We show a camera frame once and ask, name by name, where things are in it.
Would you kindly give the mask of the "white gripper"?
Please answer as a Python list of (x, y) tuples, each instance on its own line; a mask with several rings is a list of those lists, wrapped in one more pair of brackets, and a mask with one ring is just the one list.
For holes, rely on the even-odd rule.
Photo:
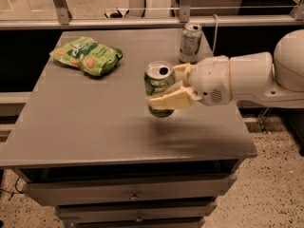
[(148, 105), (152, 108), (185, 109), (197, 100), (197, 95), (199, 102), (208, 106), (228, 105), (231, 102), (228, 57), (209, 57), (194, 66), (190, 63), (173, 66), (173, 70), (177, 82), (189, 82), (191, 87), (182, 86), (171, 93), (148, 99)]

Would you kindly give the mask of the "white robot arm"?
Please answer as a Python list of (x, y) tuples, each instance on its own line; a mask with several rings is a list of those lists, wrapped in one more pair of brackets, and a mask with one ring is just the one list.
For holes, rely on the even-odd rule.
[(283, 36), (275, 51), (209, 57), (174, 67), (178, 81), (147, 99), (154, 109), (185, 109), (193, 103), (249, 101), (267, 107), (304, 107), (304, 29)]

